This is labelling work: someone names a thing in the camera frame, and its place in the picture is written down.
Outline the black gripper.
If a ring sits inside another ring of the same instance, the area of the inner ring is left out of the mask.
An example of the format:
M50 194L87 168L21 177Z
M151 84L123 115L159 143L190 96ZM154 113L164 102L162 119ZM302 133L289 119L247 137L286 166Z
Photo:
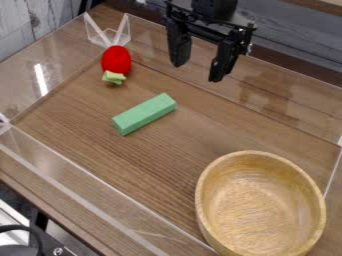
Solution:
M168 53L175 67L190 59L192 36L216 44L229 34L238 33L218 45L208 81L219 82L231 72L239 53L250 52L255 22L238 13L238 0L164 0L164 3Z

